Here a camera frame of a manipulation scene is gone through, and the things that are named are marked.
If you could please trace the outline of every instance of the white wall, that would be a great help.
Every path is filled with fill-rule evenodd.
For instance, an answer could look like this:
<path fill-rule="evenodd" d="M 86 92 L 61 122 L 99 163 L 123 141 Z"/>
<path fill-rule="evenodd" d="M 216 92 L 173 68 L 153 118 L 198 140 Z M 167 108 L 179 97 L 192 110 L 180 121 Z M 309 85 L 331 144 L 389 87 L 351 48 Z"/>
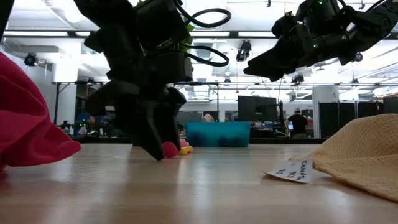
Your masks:
<path fill-rule="evenodd" d="M 34 67 L 30 68 L 24 64 L 24 61 L 18 57 L 15 57 L 11 54 L 3 52 L 7 57 L 9 57 L 14 63 L 16 63 L 21 69 L 26 72 L 27 76 L 33 80 L 33 82 L 37 85 L 39 90 L 42 92 L 44 99 L 47 103 L 47 107 L 49 108 L 51 120 L 54 118 L 55 111 L 55 94 L 57 91 L 57 86 L 51 84 L 52 81 L 52 72 L 45 72 L 44 68 Z"/>
<path fill-rule="evenodd" d="M 238 110 L 238 102 L 237 101 L 220 101 L 220 121 L 225 120 L 225 111 L 237 111 Z M 293 101 L 293 102 L 284 102 L 284 111 L 286 111 L 286 115 L 293 115 L 294 109 L 300 108 L 304 109 L 312 109 L 311 101 Z M 180 111 L 217 111 L 217 101 L 204 101 L 204 102 L 194 102 L 188 101 L 185 103 Z"/>

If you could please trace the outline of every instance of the tan towel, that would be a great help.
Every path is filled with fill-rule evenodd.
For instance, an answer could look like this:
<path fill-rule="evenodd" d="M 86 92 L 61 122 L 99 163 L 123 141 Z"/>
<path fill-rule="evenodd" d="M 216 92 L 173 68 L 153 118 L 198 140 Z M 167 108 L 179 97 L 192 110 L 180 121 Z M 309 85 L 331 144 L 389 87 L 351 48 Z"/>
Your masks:
<path fill-rule="evenodd" d="M 398 114 L 356 119 L 309 156 L 314 169 L 398 202 Z"/>

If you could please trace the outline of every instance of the desk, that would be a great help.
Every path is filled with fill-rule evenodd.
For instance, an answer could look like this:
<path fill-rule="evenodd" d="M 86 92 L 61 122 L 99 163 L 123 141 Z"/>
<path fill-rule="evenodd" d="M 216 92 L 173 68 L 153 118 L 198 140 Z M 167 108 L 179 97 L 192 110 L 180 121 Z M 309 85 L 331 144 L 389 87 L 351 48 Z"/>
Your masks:
<path fill-rule="evenodd" d="M 271 177 L 318 146 L 195 149 L 156 162 L 128 144 L 84 144 L 77 155 L 7 168 L 0 223 L 396 223 L 398 204 L 317 172 L 309 184 Z"/>

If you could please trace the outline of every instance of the ceiling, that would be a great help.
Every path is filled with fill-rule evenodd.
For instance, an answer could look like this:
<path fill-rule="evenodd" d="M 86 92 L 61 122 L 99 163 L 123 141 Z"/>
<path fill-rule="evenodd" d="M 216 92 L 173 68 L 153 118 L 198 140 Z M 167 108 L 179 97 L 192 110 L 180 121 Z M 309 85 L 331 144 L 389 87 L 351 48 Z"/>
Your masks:
<path fill-rule="evenodd" d="M 130 0 L 131 3 L 135 4 L 137 0 Z M 220 7 L 227 9 L 232 13 L 232 19 L 225 25 L 218 27 L 217 30 L 228 30 L 228 31 L 270 31 L 275 20 L 280 18 L 284 12 L 293 11 L 296 12 L 299 4 L 302 1 L 288 0 L 272 1 L 271 6 L 267 7 L 267 1 L 257 0 L 185 0 L 184 7 L 190 13 L 193 14 L 203 9 Z M 347 4 L 358 9 L 361 6 L 360 0 L 345 1 Z M 363 0 L 365 3 L 366 10 L 376 2 L 375 0 Z M 214 22 L 222 18 L 221 14 L 210 13 L 198 17 L 197 19 L 204 22 Z M 97 30 L 98 27 L 85 19 L 76 9 L 72 0 L 15 0 L 15 5 L 12 10 L 9 25 L 9 30 L 75 30 L 75 31 L 88 31 Z M 70 55 L 70 58 L 77 60 L 81 63 L 79 69 L 80 76 L 91 76 L 97 79 L 106 78 L 106 72 L 109 67 L 106 63 L 106 59 L 102 54 L 96 54 L 92 50 L 84 47 L 83 39 L 56 39 L 56 38 L 12 38 L 6 39 L 6 44 L 11 46 L 14 54 L 23 56 L 23 52 L 19 52 L 25 46 L 57 46 Z M 227 67 L 213 68 L 207 65 L 195 64 L 194 66 L 194 78 L 196 80 L 206 80 L 207 82 L 223 82 L 226 78 L 226 74 L 230 77 L 232 82 L 268 82 L 269 80 L 261 77 L 254 77 L 245 75 L 243 68 L 246 67 L 246 62 L 236 62 L 235 56 L 237 48 L 242 43 L 242 39 L 195 39 L 195 45 L 209 45 L 220 52 L 223 52 L 230 58 L 230 63 Z M 250 58 L 253 58 L 266 50 L 272 48 L 276 39 L 250 39 L 252 45 L 252 52 Z M 363 52 L 364 59 L 359 63 L 349 63 L 345 66 L 341 66 L 338 62 L 329 65 L 322 66 L 322 69 L 317 66 L 310 68 L 298 69 L 294 74 L 285 76 L 286 82 L 290 83 L 291 77 L 296 74 L 302 74 L 305 77 L 305 82 L 310 83 L 338 83 L 338 82 L 350 82 L 353 78 L 358 78 L 360 83 L 388 83 L 398 82 L 398 40 L 383 40 L 376 44 L 374 47 L 366 52 Z M 219 56 L 206 53 L 200 53 L 201 57 L 211 58 L 212 61 L 221 61 Z M 53 60 L 56 62 L 57 58 L 43 58 L 46 60 Z M 236 89 L 238 88 L 240 93 L 247 91 L 252 95 L 272 95 L 272 94 L 287 94 L 295 93 L 291 86 L 283 86 L 281 89 L 286 93 L 278 93 L 274 86 L 237 86 L 230 85 L 224 86 L 223 88 Z M 351 87 L 341 87 L 342 91 L 353 92 Z M 367 93 L 375 89 L 374 86 L 366 86 L 358 88 L 357 93 Z M 209 89 L 199 90 L 195 88 L 197 92 L 209 92 Z M 303 94 L 310 93 L 308 88 L 300 91 Z M 229 96 L 236 93 L 236 90 L 224 90 L 224 95 Z"/>

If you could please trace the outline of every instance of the computer monitor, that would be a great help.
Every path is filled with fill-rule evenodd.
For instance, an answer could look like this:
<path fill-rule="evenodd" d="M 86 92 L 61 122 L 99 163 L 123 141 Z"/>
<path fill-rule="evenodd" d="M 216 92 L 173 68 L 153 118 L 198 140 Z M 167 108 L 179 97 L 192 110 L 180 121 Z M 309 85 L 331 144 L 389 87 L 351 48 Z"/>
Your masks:
<path fill-rule="evenodd" d="M 238 96 L 240 121 L 277 121 L 276 98 Z"/>

